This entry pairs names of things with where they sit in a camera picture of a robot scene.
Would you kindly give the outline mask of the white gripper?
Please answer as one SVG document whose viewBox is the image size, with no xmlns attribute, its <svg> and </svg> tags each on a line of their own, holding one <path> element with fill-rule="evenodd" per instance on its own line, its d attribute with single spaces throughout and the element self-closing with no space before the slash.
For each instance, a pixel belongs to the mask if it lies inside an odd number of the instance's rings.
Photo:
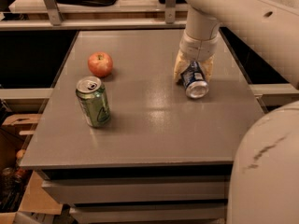
<svg viewBox="0 0 299 224">
<path fill-rule="evenodd" d="M 189 66 L 190 61 L 201 62 L 202 69 L 209 82 L 212 78 L 214 57 L 218 44 L 218 34 L 211 38 L 193 38 L 184 31 L 179 43 L 179 51 L 175 61 L 173 79 L 175 82 L 181 80 L 183 73 Z"/>
</svg>

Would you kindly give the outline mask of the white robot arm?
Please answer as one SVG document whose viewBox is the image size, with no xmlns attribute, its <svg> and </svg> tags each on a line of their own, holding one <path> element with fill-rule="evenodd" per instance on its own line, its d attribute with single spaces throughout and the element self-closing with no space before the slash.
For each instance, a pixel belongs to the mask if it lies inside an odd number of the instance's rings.
<svg viewBox="0 0 299 224">
<path fill-rule="evenodd" d="M 217 23 L 229 27 L 293 86 L 299 83 L 298 12 L 269 0 L 185 0 L 179 51 L 203 61 Z M 261 117 L 235 154 L 226 224 L 299 224 L 299 103 Z"/>
</svg>

